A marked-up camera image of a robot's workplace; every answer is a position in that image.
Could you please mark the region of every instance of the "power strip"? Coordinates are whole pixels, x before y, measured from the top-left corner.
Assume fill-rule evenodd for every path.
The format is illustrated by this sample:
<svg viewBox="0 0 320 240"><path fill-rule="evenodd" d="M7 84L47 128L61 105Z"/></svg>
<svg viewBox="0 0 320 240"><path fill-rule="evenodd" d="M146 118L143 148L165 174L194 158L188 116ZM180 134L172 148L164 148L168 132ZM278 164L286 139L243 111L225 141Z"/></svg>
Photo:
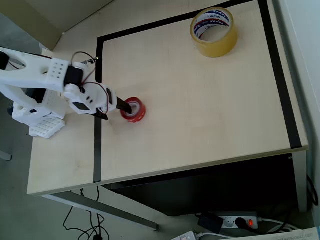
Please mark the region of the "power strip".
<svg viewBox="0 0 320 240"><path fill-rule="evenodd" d="M237 218L243 218L252 229L258 228L258 215L256 212L249 211L226 211L214 212L216 216L224 219L222 229L238 229L235 224Z"/></svg>

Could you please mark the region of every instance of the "clear packing tape roll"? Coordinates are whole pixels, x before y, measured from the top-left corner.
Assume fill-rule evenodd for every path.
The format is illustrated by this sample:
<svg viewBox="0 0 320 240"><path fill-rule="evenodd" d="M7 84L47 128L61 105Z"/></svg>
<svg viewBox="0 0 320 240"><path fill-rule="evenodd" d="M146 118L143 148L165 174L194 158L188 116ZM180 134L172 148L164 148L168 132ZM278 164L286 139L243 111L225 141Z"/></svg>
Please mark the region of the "clear packing tape roll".
<svg viewBox="0 0 320 240"><path fill-rule="evenodd" d="M217 41L201 40L202 34L214 26L228 27L227 33ZM200 12L192 21L190 34L198 51L209 58L218 58L229 53L237 43L238 31L232 14L222 7L210 7Z"/></svg>

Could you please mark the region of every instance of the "white perforated bracket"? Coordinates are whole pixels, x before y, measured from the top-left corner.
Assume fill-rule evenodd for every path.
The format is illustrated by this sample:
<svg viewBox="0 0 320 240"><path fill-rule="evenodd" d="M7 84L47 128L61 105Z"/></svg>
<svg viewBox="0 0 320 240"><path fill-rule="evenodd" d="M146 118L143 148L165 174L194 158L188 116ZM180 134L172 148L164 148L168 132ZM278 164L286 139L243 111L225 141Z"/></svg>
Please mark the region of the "white perforated bracket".
<svg viewBox="0 0 320 240"><path fill-rule="evenodd" d="M57 117L44 117L43 121L35 127L30 127L29 135L32 137L42 137L49 139L52 135L58 132L65 126L65 121Z"/></svg>
<svg viewBox="0 0 320 240"><path fill-rule="evenodd" d="M52 58L50 67L46 74L46 84L50 85L50 90L64 92L64 80L69 67L69 62L57 58Z"/></svg>

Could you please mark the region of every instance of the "tape roll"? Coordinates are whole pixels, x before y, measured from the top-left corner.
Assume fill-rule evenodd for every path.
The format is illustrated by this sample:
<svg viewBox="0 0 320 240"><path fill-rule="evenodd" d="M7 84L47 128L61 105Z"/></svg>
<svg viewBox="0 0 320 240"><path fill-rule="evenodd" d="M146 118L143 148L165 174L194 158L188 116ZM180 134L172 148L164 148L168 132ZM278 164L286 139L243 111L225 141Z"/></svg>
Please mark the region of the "tape roll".
<svg viewBox="0 0 320 240"><path fill-rule="evenodd" d="M130 97L127 100L125 100L125 102L128 103L132 108L132 114L129 114L123 110L120 110L122 117L125 120L127 120L129 123L140 122L146 115L146 111L147 111L146 106L137 97Z"/></svg>
<svg viewBox="0 0 320 240"><path fill-rule="evenodd" d="M204 32L215 26L228 27L227 33L217 41L201 40ZM200 12L192 21L190 34L198 51L209 58L217 58L229 53L237 43L238 31L231 12L222 7L210 7Z"/></svg>

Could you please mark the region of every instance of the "red tape roll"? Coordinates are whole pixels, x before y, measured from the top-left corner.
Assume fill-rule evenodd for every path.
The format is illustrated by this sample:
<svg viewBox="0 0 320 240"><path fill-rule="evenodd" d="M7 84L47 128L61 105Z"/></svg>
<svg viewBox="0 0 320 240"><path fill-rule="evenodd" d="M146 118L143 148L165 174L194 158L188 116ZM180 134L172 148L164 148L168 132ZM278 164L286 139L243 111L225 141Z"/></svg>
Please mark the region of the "red tape roll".
<svg viewBox="0 0 320 240"><path fill-rule="evenodd" d="M131 106L133 113L128 114L125 111L120 110L122 117L129 123L140 122L146 115L146 106L137 97L130 97L127 100L125 100L125 102Z"/></svg>

